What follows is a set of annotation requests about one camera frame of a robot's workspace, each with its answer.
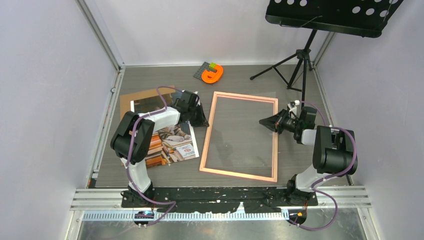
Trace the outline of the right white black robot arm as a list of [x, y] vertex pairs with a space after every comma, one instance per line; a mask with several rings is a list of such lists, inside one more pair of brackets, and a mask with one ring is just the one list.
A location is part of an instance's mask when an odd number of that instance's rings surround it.
[[286, 184], [284, 199], [291, 205], [306, 203], [315, 197], [315, 190], [327, 180], [352, 175], [358, 167], [354, 132], [316, 125], [317, 109], [305, 106], [300, 115], [282, 109], [277, 114], [259, 120], [259, 124], [281, 134], [293, 133], [301, 145], [312, 146], [312, 164], [295, 174]]

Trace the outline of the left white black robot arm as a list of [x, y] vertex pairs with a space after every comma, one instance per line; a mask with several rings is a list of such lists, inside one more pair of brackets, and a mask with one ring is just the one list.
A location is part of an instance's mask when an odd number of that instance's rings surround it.
[[189, 122], [192, 127], [207, 127], [203, 106], [197, 93], [182, 90], [173, 103], [146, 113], [128, 111], [122, 117], [110, 147], [124, 164], [129, 192], [141, 207], [154, 202], [153, 183], [148, 176], [146, 157], [154, 132]]

